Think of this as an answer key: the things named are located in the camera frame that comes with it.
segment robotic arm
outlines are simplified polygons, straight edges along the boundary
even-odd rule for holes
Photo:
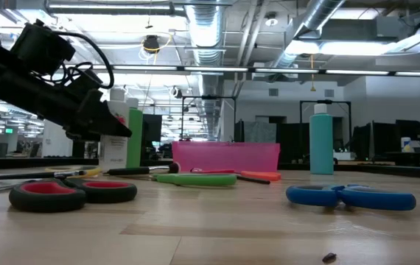
[[[103,85],[91,63],[66,68],[75,50],[60,35],[83,38],[99,52],[111,75]],[[63,68],[61,80],[47,80]],[[68,137],[98,141],[100,135],[130,137],[131,131],[101,102],[99,88],[113,87],[110,64],[100,49],[86,36],[55,32],[41,21],[27,24],[10,51],[0,46],[0,99],[63,126]]]

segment wooden table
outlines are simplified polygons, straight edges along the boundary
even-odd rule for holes
[[[410,212],[291,205],[285,190],[322,179],[413,192]],[[420,179],[283,172],[271,185],[190,188],[132,180],[132,202],[68,213],[22,213],[0,193],[0,264],[420,264]]]

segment blue scissors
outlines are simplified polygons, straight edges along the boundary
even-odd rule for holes
[[[409,211],[416,198],[409,193],[385,191],[364,185],[293,185],[286,191],[289,201],[302,205],[335,207],[339,201],[355,207]]]

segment pink plastic bin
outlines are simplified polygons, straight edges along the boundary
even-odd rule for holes
[[[236,172],[276,172],[279,144],[229,142],[172,142],[174,162],[182,172],[234,169]]]

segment green handle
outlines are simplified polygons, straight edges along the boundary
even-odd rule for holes
[[[154,174],[160,183],[187,186],[231,186],[237,182],[235,174]]]

